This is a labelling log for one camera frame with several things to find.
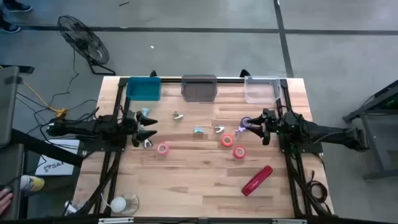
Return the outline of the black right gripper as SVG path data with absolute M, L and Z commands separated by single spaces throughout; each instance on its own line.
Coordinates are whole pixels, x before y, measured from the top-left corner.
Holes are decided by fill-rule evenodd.
M 280 134 L 280 119 L 276 116 L 275 110 L 268 110 L 264 108 L 262 113 L 257 118 L 249 119 L 250 124 L 262 124 L 266 122 L 265 126 L 250 126 L 248 130 L 256 134 L 262 139 L 264 146 L 269 145 L 271 133 Z

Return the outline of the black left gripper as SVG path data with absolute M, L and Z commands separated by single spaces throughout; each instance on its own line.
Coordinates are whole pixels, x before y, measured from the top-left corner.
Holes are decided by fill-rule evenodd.
M 140 144 L 143 144 L 144 147 L 151 147 L 153 143 L 149 138 L 155 135 L 157 131 L 139 130 L 139 126 L 150 126 L 156 123 L 158 123 L 156 119 L 147 118 L 141 111 L 138 111 L 135 115 L 135 112 L 129 110 L 122 119 L 123 133 L 131 136 L 134 147 L 139 147 Z

